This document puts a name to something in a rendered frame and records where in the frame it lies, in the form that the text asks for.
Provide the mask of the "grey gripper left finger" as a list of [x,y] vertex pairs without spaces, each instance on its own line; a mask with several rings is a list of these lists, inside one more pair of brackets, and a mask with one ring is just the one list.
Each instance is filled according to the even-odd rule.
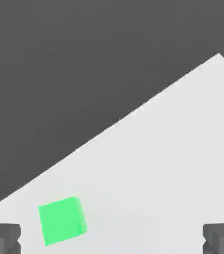
[[19,224],[0,223],[0,254],[21,254]]

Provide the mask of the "small green cube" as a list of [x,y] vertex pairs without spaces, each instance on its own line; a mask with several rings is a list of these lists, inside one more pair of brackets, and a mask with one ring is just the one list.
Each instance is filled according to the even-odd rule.
[[39,206],[38,210],[46,246],[87,232],[84,211],[77,197]]

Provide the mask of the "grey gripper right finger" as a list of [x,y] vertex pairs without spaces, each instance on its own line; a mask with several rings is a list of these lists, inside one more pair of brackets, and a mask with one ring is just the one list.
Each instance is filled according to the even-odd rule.
[[224,254],[224,223],[203,225],[203,254]]

